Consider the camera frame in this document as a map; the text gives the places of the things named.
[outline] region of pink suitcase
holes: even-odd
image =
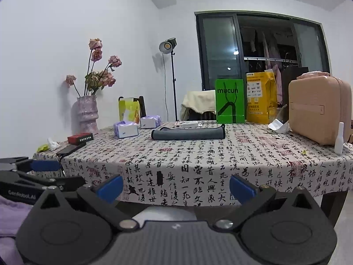
[[[349,83],[319,76],[289,84],[289,126],[321,145],[334,145],[338,124],[343,122],[343,140],[350,136],[352,91]]]

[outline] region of yellow bag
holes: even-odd
[[[247,73],[247,121],[269,124],[277,108],[276,80],[273,72]]]
[[[140,123],[140,103],[138,101],[133,101],[133,98],[122,98],[118,103],[120,121]]]

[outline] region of lamp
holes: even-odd
[[[177,43],[176,43],[176,39],[175,38],[170,38],[162,43],[159,44],[159,50],[163,53],[163,54],[171,54],[172,57],[172,74],[173,74],[173,91],[174,91],[174,110],[175,110],[175,121],[178,120],[178,114],[177,114],[177,110],[176,110],[176,96],[175,96],[175,77],[174,77],[174,63],[173,63],[173,56],[175,55],[174,53],[174,48],[176,47]]]

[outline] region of calligraphy tablecloth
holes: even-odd
[[[228,124],[225,134],[224,140],[160,141],[151,139],[151,130],[140,129],[136,137],[117,139],[113,129],[106,128],[65,157],[62,165],[68,176],[79,174],[92,185],[120,173],[124,190],[119,200],[158,205],[235,204],[229,192],[232,174],[278,191],[292,191],[301,185],[313,196],[352,188],[351,144],[345,144],[340,156],[333,147],[321,147],[291,132],[276,134],[266,125]],[[36,153],[34,158],[56,160],[55,153],[66,145]],[[58,176],[58,172],[37,174]]]

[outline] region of blue gripper pad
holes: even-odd
[[[241,178],[236,175],[232,175],[229,181],[229,190],[231,194],[241,203],[252,199],[256,195],[255,189],[245,184]]]
[[[96,195],[108,203],[114,200],[122,193],[124,181],[122,176],[116,176],[108,180],[101,188],[96,191]]]
[[[33,160],[31,168],[34,171],[58,171],[60,163],[57,160]]]

